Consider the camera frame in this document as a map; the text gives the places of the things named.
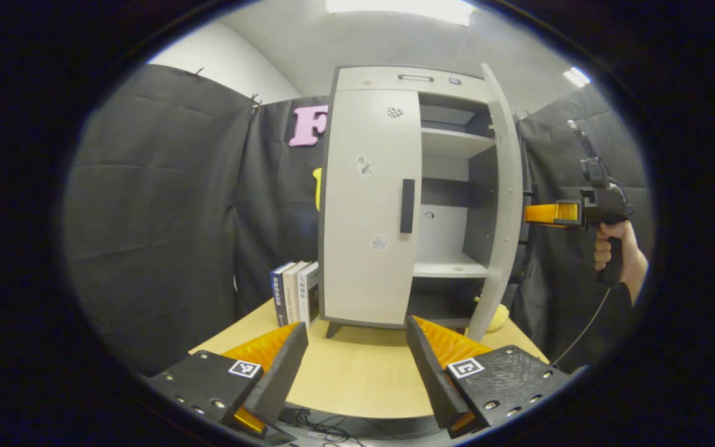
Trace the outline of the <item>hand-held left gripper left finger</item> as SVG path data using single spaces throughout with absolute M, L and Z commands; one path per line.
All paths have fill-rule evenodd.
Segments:
M 279 419 L 308 347 L 302 323 L 224 353 L 199 349 L 146 379 L 163 398 L 253 438 L 291 438 Z

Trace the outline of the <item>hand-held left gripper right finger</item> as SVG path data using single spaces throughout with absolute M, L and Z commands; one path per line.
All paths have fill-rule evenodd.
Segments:
M 507 427 L 572 384 L 572 374 L 516 345 L 485 347 L 417 316 L 405 330 L 435 421 L 451 438 Z

